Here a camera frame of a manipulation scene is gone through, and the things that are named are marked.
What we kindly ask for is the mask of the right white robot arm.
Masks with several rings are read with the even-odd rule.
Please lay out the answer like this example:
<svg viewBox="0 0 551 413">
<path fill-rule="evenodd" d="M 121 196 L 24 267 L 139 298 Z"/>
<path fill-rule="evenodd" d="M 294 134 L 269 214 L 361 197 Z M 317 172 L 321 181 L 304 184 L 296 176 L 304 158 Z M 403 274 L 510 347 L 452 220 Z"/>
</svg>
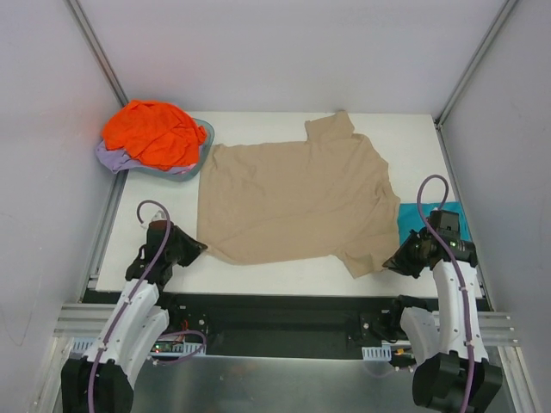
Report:
<svg viewBox="0 0 551 413">
<path fill-rule="evenodd" d="M 424 223 L 383 266 L 414 278 L 429 269 L 439 314 L 401 297 L 387 328 L 393 337 L 410 342 L 417 362 L 412 381 L 417 406 L 437 412 L 484 412 L 499 392 L 503 374 L 490 363 L 481 337 L 474 292 L 476 248 L 461 239 L 458 213 L 433 210 Z"/>
</svg>

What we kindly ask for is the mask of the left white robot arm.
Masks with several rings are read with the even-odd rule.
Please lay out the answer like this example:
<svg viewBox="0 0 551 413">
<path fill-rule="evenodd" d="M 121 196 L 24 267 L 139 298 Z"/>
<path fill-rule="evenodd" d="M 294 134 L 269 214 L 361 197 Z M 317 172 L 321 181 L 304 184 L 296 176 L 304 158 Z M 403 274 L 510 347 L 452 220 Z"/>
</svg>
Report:
<svg viewBox="0 0 551 413">
<path fill-rule="evenodd" d="M 182 314 L 158 303 L 173 268 L 186 268 L 207 249 L 172 222 L 151 222 L 145 244 L 127 268 L 121 296 L 93 343 L 61 371 L 62 411 L 129 412 L 136 379 L 163 335 L 176 333 Z"/>
</svg>

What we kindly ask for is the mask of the beige t shirt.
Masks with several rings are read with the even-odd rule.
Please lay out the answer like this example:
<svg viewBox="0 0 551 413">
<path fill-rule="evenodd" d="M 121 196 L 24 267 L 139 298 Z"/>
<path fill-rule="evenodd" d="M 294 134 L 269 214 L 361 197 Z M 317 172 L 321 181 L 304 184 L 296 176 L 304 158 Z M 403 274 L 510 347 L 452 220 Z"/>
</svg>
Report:
<svg viewBox="0 0 551 413">
<path fill-rule="evenodd" d="M 387 161 L 345 112 L 309 120 L 302 142 L 216 145 L 199 182 L 197 237 L 256 265 L 335 256 L 355 277 L 399 247 Z"/>
</svg>

